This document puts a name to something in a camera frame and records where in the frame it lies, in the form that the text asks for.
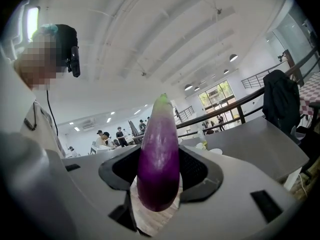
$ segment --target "headset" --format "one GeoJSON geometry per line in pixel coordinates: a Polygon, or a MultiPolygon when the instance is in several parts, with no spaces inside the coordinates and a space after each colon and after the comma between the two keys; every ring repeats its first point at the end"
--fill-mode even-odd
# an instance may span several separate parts
{"type": "Polygon", "coordinates": [[[71,59],[66,59],[65,63],[68,68],[68,72],[72,71],[75,78],[80,76],[80,63],[79,63],[79,47],[73,46],[71,48],[71,59]]]}

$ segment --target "staircase railing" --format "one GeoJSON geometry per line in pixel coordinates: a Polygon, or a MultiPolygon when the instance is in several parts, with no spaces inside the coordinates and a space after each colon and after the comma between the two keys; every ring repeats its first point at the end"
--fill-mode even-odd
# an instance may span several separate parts
{"type": "Polygon", "coordinates": [[[276,68],[278,66],[280,66],[281,64],[283,63],[287,63],[288,61],[285,60],[273,67],[270,67],[264,71],[261,71],[260,73],[258,74],[254,74],[246,79],[243,79],[241,80],[243,86],[245,89],[248,89],[248,88],[256,88],[256,87],[264,87],[264,81],[263,81],[263,78],[268,75],[269,73],[271,73],[272,71],[276,70],[276,68]]]}
{"type": "MultiPolygon", "coordinates": [[[[291,68],[285,72],[285,74],[289,77],[291,76],[294,76],[294,80],[300,85],[300,86],[303,86],[304,85],[304,78],[312,71],[312,69],[316,66],[316,64],[318,63],[319,60],[317,60],[317,62],[311,67],[311,69],[307,72],[307,74],[302,77],[301,75],[301,72],[300,72],[300,68],[317,52],[318,48],[317,47],[314,47],[302,60],[300,60],[297,64],[294,64],[291,56],[287,59],[288,59],[288,64],[289,66],[291,66],[291,68]]],[[[214,128],[218,128],[220,126],[225,126],[225,125],[228,125],[230,123],[233,123],[235,121],[238,121],[240,120],[242,124],[245,124],[246,123],[246,117],[247,116],[250,116],[252,115],[253,113],[259,111],[262,109],[262,106],[261,107],[258,107],[246,114],[243,113],[243,110],[241,108],[242,105],[254,100],[255,98],[263,95],[265,93],[265,88],[264,87],[261,87],[260,89],[256,90],[255,92],[251,93],[250,95],[247,95],[246,97],[243,97],[239,100],[237,100],[236,102],[234,103],[231,103],[230,105],[228,106],[224,106],[218,110],[215,110],[213,112],[210,112],[208,114],[204,114],[202,116],[199,116],[197,118],[194,118],[194,119],[190,119],[188,121],[185,121],[185,122],[182,122],[182,123],[179,123],[176,128],[177,129],[181,129],[181,128],[184,128],[184,127],[188,127],[188,126],[191,126],[191,125],[194,125],[194,124],[197,124],[197,123],[200,123],[200,122],[203,122],[203,121],[206,121],[208,119],[211,119],[213,117],[216,117],[222,113],[225,113],[225,112],[228,112],[228,111],[231,111],[233,109],[237,109],[238,110],[238,114],[239,114],[239,117],[235,118],[235,119],[232,119],[230,121],[227,121],[227,122],[224,122],[224,123],[220,123],[220,124],[217,124],[213,127],[209,127],[209,128],[206,128],[206,129],[203,129],[202,131],[203,132],[206,132],[208,130],[211,130],[211,129],[214,129],[214,128]]],[[[196,134],[197,131],[194,131],[194,132],[189,132],[187,134],[183,134],[183,135],[180,135],[178,137],[185,137],[185,136],[189,136],[189,135],[194,135],[196,134]]]]}
{"type": "Polygon", "coordinates": [[[194,113],[195,113],[195,111],[192,108],[192,106],[186,108],[185,110],[183,110],[181,112],[178,112],[178,114],[174,115],[175,124],[179,124],[179,123],[183,123],[183,122],[188,121],[188,119],[194,113]]]}

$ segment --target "eggplant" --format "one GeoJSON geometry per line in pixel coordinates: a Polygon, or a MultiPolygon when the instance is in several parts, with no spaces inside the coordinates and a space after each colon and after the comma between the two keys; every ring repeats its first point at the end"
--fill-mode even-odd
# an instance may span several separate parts
{"type": "Polygon", "coordinates": [[[179,143],[173,106],[166,94],[154,103],[142,140],[137,168],[141,203],[161,212],[175,200],[180,179],[179,143]]]}

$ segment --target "table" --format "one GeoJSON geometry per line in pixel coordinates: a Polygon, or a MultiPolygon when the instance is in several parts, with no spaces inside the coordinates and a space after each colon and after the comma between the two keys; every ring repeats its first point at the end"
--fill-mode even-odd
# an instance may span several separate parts
{"type": "MultiPolygon", "coordinates": [[[[257,166],[276,181],[285,180],[289,190],[301,167],[309,158],[281,130],[262,117],[234,128],[205,135],[207,149],[221,149],[223,154],[257,166]]],[[[181,145],[195,147],[200,139],[185,139],[181,145]]]]}
{"type": "Polygon", "coordinates": [[[300,114],[312,116],[314,109],[309,107],[311,102],[320,102],[320,72],[316,72],[301,87],[300,92],[300,114]]]}

